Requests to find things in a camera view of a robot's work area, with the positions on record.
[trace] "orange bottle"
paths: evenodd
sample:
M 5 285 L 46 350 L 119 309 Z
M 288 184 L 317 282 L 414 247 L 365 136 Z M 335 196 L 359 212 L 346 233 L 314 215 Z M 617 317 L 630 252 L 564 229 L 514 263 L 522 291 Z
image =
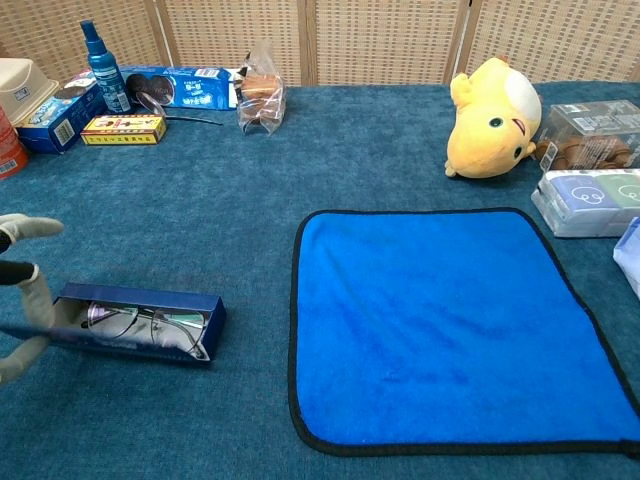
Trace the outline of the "orange bottle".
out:
M 0 180 L 27 166 L 29 156 L 18 134 L 0 107 Z

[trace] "woven screen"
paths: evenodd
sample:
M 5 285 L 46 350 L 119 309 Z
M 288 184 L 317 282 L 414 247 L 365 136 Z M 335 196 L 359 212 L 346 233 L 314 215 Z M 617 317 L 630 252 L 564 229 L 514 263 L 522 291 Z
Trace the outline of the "woven screen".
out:
M 464 70 L 502 54 L 534 82 L 629 80 L 640 59 L 640 1 L 483 0 Z
M 318 0 L 318 83 L 442 83 L 458 0 Z
M 88 68 L 80 21 L 91 19 L 120 65 L 161 64 L 143 0 L 0 0 L 0 44 L 65 82 Z
M 289 85 L 300 84 L 296 0 L 166 0 L 183 66 L 235 68 L 260 40 Z

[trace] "yellow plush toy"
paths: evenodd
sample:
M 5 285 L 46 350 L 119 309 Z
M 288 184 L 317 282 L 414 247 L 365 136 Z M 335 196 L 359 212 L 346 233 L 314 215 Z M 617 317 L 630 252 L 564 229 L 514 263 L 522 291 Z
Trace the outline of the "yellow plush toy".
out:
M 456 123 L 447 145 L 447 176 L 494 177 L 534 152 L 531 138 L 540 126 L 540 98 L 507 62 L 491 58 L 470 77 L 456 75 L 451 98 Z

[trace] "black towel edge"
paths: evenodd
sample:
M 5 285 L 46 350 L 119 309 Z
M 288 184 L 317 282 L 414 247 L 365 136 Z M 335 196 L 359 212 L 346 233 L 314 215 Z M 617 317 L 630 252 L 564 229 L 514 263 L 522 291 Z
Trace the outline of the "black towel edge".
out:
M 298 267 L 300 259 L 300 246 L 302 236 L 307 224 L 316 216 L 324 214 L 338 215 L 431 215 L 431 214 L 465 214 L 465 213 L 515 213 L 520 215 L 538 236 L 547 254 L 552 259 L 558 273 L 565 282 L 569 292 L 585 311 L 594 327 L 598 341 L 604 349 L 609 364 L 613 368 L 618 382 L 624 394 L 631 404 L 634 412 L 640 417 L 640 403 L 633 393 L 631 384 L 627 379 L 620 362 L 616 357 L 611 345 L 607 341 L 604 331 L 589 309 L 587 304 L 577 294 L 573 285 L 569 281 L 567 274 L 560 264 L 553 247 L 543 235 L 535 221 L 524 211 L 513 207 L 478 208 L 466 210 L 433 210 L 433 211 L 362 211 L 362 210 L 317 210 L 309 214 L 298 226 L 293 246 L 293 262 L 291 274 L 291 295 L 290 295 L 290 330 L 289 330 L 289 358 L 288 358 L 288 397 L 289 413 L 293 421 L 296 433 L 300 439 L 311 448 L 334 456 L 340 457 L 373 457 L 373 456 L 399 456 L 399 455 L 538 455 L 553 453 L 617 453 L 624 454 L 630 458 L 640 459 L 640 442 L 621 439 L 620 441 L 557 441 L 557 442 L 518 442 L 518 443 L 428 443 L 428 444 L 382 444 L 382 445 L 340 445 L 327 442 L 314 435 L 308 428 L 304 419 L 300 404 L 298 402 L 298 391 L 296 382 L 297 371 L 297 346 L 298 346 Z

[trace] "plastic bag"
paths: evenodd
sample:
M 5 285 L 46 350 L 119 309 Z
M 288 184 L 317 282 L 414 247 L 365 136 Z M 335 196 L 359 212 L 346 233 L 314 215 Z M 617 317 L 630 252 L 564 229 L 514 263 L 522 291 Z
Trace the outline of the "plastic bag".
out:
M 616 244 L 613 259 L 640 298 L 640 217 L 631 221 L 629 228 Z
M 273 59 L 269 42 L 261 41 L 249 52 L 235 82 L 238 125 L 246 133 L 252 125 L 275 132 L 286 110 L 286 86 Z

